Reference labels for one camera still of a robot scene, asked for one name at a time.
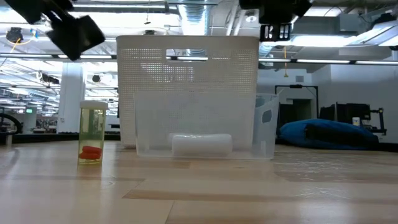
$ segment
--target perforated panel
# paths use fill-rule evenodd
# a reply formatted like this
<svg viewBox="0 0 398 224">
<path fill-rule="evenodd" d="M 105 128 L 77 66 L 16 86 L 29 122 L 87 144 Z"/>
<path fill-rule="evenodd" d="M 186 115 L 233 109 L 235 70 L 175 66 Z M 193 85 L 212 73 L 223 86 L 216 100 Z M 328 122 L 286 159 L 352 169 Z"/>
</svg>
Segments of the perforated panel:
<svg viewBox="0 0 398 224">
<path fill-rule="evenodd" d="M 254 37 L 120 36 L 118 43 L 121 140 L 135 145 L 137 91 L 233 92 L 255 100 L 258 39 Z M 168 61 L 167 49 L 206 49 L 206 62 Z M 254 107 L 247 108 L 253 118 Z"/>
</svg>

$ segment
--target table surface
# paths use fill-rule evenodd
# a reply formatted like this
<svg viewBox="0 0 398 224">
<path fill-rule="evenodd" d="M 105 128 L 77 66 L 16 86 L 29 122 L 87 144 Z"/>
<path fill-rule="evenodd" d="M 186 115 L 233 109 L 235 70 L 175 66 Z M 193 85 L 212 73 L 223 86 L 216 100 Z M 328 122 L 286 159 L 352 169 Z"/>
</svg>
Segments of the table surface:
<svg viewBox="0 0 398 224">
<path fill-rule="evenodd" d="M 105 142 L 0 148 L 0 223 L 398 223 L 398 154 L 277 146 L 273 161 L 151 159 Z"/>
</svg>

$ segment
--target ceiling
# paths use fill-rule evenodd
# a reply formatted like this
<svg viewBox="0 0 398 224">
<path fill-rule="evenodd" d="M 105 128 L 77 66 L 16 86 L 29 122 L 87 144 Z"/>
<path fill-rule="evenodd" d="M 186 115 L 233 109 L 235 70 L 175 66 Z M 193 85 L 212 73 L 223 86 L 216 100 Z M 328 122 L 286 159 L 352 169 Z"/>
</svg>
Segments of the ceiling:
<svg viewBox="0 0 398 224">
<path fill-rule="evenodd" d="M 196 6 L 203 9 L 202 18 L 208 22 L 208 35 L 226 35 L 231 24 L 231 35 L 259 36 L 259 24 L 250 21 L 249 16 L 258 19 L 256 11 L 235 12 L 238 1 L 235 0 L 181 0 L 168 1 L 170 10 L 164 13 L 164 2 L 148 1 L 90 1 L 79 0 L 75 3 L 75 17 L 90 15 L 106 36 L 106 41 L 99 46 L 87 50 L 87 55 L 116 55 L 115 37 L 119 35 L 144 34 L 145 30 L 155 30 L 156 35 L 190 35 L 197 34 L 198 24 L 184 25 L 182 12 L 186 6 Z M 294 24 L 293 35 L 319 34 L 341 35 L 335 30 L 336 25 L 347 26 L 343 19 L 354 21 L 357 34 L 366 31 L 374 15 L 393 9 L 396 1 L 315 1 L 314 6 L 305 17 Z M 9 42 L 5 35 L 11 27 L 21 27 L 24 41 L 21 45 Z M 0 0 L 0 53 L 15 54 L 62 54 L 61 51 L 46 37 L 50 30 L 48 22 L 29 25 L 13 10 Z M 354 32 L 345 32 L 346 37 L 355 36 Z M 306 45 L 266 46 L 266 56 L 275 58 L 315 58 L 315 59 L 350 59 L 378 60 L 391 55 L 388 47 L 308 47 Z M 57 112 L 59 85 L 44 83 L 37 78 L 38 72 L 45 73 L 62 81 L 62 63 L 54 60 L 27 60 L 23 58 L 0 58 L 0 105 L 6 108 L 15 106 L 38 105 L 41 113 Z M 282 64 L 274 64 L 267 69 L 279 69 Z M 118 85 L 116 62 L 82 62 L 84 73 L 87 74 L 86 98 L 110 102 L 111 113 L 116 114 L 117 92 L 113 89 Z M 319 65 L 292 65 L 289 68 L 304 68 L 308 72 L 319 69 Z M 92 81 L 93 75 L 99 75 L 101 81 Z M 7 85 L 25 86 L 25 88 L 7 88 Z"/>
</svg>

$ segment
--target white cylinder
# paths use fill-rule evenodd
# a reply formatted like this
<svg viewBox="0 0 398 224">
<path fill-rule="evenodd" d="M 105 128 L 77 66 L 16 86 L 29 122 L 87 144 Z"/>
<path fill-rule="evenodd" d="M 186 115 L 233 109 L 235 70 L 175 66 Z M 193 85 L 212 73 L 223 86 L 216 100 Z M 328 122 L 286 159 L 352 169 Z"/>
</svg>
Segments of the white cylinder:
<svg viewBox="0 0 398 224">
<path fill-rule="evenodd" d="M 226 156 L 232 152 L 230 134 L 174 134 L 172 152 L 175 156 L 192 154 L 217 154 Z"/>
</svg>

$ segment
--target white perforated basket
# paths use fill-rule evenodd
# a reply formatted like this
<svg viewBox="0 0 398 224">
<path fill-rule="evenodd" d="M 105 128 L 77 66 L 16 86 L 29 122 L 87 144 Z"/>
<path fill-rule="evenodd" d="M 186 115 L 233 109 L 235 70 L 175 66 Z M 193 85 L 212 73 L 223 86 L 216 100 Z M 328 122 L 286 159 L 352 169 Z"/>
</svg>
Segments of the white perforated basket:
<svg viewBox="0 0 398 224">
<path fill-rule="evenodd" d="M 139 93 L 141 99 L 139 105 L 147 100 L 145 106 L 148 108 L 159 105 L 165 100 L 178 100 L 178 98 L 181 100 L 174 105 L 168 104 L 168 114 L 162 118 L 163 124 L 168 123 L 168 126 L 157 132 L 158 137 L 154 135 L 152 137 L 139 136 L 139 138 L 148 139 L 146 141 L 151 143 L 157 142 L 157 146 L 162 146 L 163 142 L 166 142 L 167 132 L 178 132 L 181 129 L 185 132 L 189 131 L 186 123 L 184 125 L 171 123 L 170 117 L 179 117 L 188 121 L 187 117 L 190 116 L 190 126 L 194 126 L 192 132 L 195 134 L 207 134 L 207 132 L 218 134 L 229 130 L 236 147 L 244 149 L 251 146 L 258 67 L 257 38 L 127 35 L 120 36 L 116 40 L 123 145 L 136 144 L 134 94 Z M 167 60 L 168 49 L 169 51 L 170 49 L 204 49 L 208 60 L 205 62 L 170 61 Z M 178 107 L 183 106 L 184 100 L 192 102 L 193 98 L 197 99 L 197 103 L 205 105 L 208 103 L 208 105 L 204 107 L 191 105 L 178 112 Z M 181 114 L 187 111 L 192 114 Z M 213 126 L 212 122 L 209 122 L 225 118 L 227 113 L 229 113 L 230 124 L 225 127 L 215 126 L 220 125 L 220 122 L 213 123 Z M 156 123 L 145 125 L 153 128 Z"/>
</svg>

